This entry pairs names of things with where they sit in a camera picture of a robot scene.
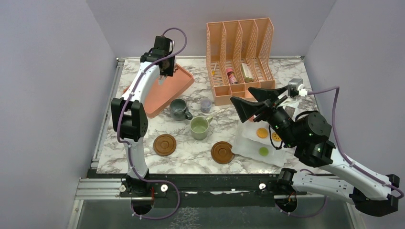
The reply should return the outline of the yellow flower cookie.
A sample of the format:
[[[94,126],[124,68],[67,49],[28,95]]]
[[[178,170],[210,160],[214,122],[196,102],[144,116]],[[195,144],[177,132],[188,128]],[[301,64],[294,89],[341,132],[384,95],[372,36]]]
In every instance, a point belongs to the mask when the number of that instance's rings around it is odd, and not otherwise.
[[[273,132],[273,133],[271,134],[271,138],[272,138],[272,140],[275,141],[275,142],[281,142],[281,141],[282,141],[282,139],[279,137],[279,135],[278,135],[276,132]]]

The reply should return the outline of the green macaron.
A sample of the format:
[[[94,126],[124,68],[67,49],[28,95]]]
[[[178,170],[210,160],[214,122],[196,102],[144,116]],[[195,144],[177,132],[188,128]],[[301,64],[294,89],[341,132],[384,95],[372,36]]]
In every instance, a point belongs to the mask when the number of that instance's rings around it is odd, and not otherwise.
[[[259,148],[259,154],[261,156],[267,156],[269,154],[269,149],[266,147]]]

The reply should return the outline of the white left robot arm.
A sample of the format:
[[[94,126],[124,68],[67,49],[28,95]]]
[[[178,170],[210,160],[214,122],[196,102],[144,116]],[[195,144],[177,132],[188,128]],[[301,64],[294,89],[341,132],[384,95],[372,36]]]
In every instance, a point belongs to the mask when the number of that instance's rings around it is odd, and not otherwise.
[[[114,129],[126,147],[132,190],[146,195],[150,183],[167,183],[166,175],[245,173],[234,158],[260,161],[267,168],[284,167],[291,149],[276,150],[275,133],[266,123],[242,123],[232,105],[217,106],[209,114],[192,117],[181,103],[179,121],[154,122],[148,126],[143,104],[130,90],[111,103]],[[266,138],[259,132],[265,130]]]

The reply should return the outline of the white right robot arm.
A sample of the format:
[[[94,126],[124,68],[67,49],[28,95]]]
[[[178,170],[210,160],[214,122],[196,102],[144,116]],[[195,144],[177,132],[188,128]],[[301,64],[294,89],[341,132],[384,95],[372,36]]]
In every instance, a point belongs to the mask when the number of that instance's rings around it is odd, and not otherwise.
[[[277,89],[250,87],[248,90],[255,99],[253,102],[236,96],[230,98],[242,122],[249,119],[267,122],[281,138],[283,147],[295,149],[294,155],[300,162],[337,176],[326,179],[284,168],[275,182],[279,193],[314,192],[340,198],[375,217],[398,210],[399,198],[392,194],[399,190],[398,176],[378,174],[344,154],[339,142],[329,140],[335,133],[335,124],[329,124],[319,112],[303,112],[295,119],[287,114],[282,107],[284,101],[310,95],[303,83],[293,79]]]

